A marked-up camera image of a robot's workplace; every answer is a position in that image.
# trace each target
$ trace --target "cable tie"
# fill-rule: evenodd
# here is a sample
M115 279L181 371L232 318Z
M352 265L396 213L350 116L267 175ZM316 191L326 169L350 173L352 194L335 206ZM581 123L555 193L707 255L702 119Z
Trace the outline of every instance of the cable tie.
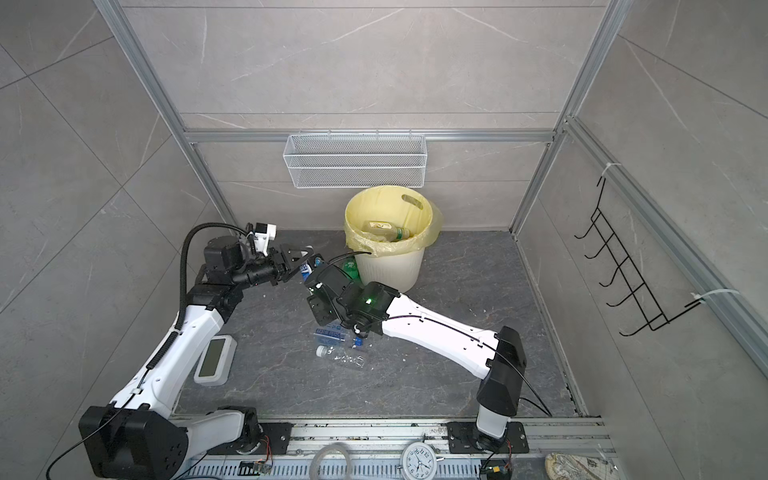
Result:
M738 290L733 290L733 289L730 289L730 288L717 288L715 290L710 290L709 292L702 293L701 295L699 295L698 293L693 293L693 292L691 292L690 294L694 296L695 300L703 300L703 298L705 296L709 296L709 295L712 295L714 293L733 293L733 294L736 294L736 295L741 295L741 292L739 292Z
M605 177L605 172L608 171L609 168L613 167L614 165L621 165L621 164L612 164L611 162L608 162L605 164L605 168L603 169L603 173L600 174L601 177Z

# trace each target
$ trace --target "mounting plate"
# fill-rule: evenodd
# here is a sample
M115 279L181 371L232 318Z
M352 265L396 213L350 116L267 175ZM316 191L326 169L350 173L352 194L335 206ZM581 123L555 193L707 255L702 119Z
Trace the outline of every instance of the mounting plate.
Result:
M448 422L448 446L451 453L483 453L475 447L475 441L472 438L475 431L473 422ZM507 440L512 446L512 453L528 453L528 437L525 434L523 424L520 422L509 422L507 424ZM509 452L507 442L503 442L498 448L497 453Z
M264 429L264 435L270 437L270 448L272 455L285 455L288 453L288 442L290 442L290 431L293 423L261 423ZM237 447L231 443L224 443L213 447L208 451L208 455L239 455ZM261 444L251 455L266 455L266 443Z

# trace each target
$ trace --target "trash can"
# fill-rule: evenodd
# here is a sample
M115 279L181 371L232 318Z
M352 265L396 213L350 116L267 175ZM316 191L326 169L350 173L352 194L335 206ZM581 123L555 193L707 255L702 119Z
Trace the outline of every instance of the trash can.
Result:
M374 233L362 231L367 221L407 228L411 237L399 242L383 241ZM424 249L435 242L441 227L442 214L432 202L415 190L395 185L363 190L352 197L344 212L347 246L371 252L355 256L362 282L384 283L400 292L416 283Z

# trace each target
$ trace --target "plastic bottle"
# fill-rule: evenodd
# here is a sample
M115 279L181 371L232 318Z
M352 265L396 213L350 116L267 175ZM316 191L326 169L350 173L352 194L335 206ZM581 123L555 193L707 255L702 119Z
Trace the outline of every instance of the plastic bottle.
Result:
M302 250L301 254L306 255L306 251ZM323 261L320 258L316 258L315 266L319 266L322 262ZM312 267L307 262L304 262L301 264L299 271L301 272L302 281L306 281L307 277L312 273Z
M315 355L348 369L360 370L366 366L366 358L362 352L341 346L319 345L315 350Z
M346 262L341 266L341 270L344 270L344 273L349 275L349 278L352 280L360 278L360 272L357 270L357 260L355 260L355 257L346 259Z
M390 222L366 221L362 223L362 231L384 237L388 242L405 240L411 236L411 230L395 227Z
M362 339L343 328L339 320L315 329L315 341L322 346L343 346L350 349L362 349Z

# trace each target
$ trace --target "robotic arm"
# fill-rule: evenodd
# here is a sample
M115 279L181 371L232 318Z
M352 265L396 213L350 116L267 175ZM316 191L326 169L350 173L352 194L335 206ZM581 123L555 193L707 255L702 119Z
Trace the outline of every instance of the robotic arm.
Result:
M406 339L457 362L481 379L477 446L491 450L504 441L508 417L517 413L525 373L517 332L464 325L381 283L359 286L309 247L269 247L274 225L249 224L247 230L247 245L232 236L208 243L205 264L185 296L183 323L174 322L108 406L92 406L81 417L78 427L97 476L168 480L180 473L186 459L218 445L231 442L238 452L253 452L262 438L255 409L224 407L182 424L168 418L206 345L243 299L242 291L261 283L286 282L304 263L313 265L316 259L320 265L305 285L318 324L339 319L360 337L373 331Z

